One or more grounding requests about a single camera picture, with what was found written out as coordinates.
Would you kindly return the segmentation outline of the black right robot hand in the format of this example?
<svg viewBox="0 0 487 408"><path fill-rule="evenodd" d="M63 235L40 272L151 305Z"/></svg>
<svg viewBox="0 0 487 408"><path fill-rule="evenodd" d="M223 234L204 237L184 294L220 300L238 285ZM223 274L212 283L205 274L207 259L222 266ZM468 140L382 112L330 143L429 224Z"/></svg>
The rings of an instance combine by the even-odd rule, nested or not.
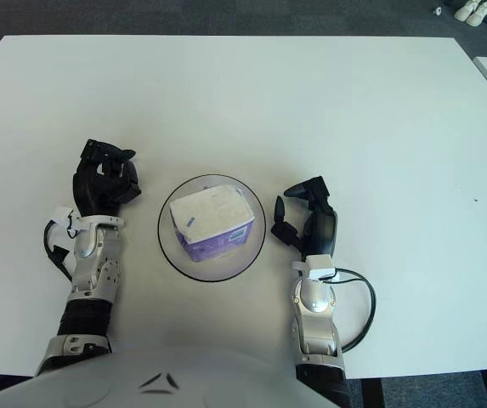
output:
<svg viewBox="0 0 487 408"><path fill-rule="evenodd" d="M285 205L283 199L277 196L271 233L285 245L295 247L302 259L311 255L332 256L337 237L337 213L328 202L329 196L321 176L285 190L284 197L306 201L310 214L304 223L303 233L298 235L297 229L285 221Z"/></svg>

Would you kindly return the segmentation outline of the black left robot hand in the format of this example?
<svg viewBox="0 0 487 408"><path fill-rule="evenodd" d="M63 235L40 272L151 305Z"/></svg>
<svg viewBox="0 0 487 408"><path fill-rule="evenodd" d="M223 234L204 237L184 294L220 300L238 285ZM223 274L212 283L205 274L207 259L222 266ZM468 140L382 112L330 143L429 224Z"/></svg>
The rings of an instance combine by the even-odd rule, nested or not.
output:
<svg viewBox="0 0 487 408"><path fill-rule="evenodd" d="M72 189L82 217L117 217L121 205L141 194L137 170L131 159L134 150L89 139L73 175Z"/></svg>

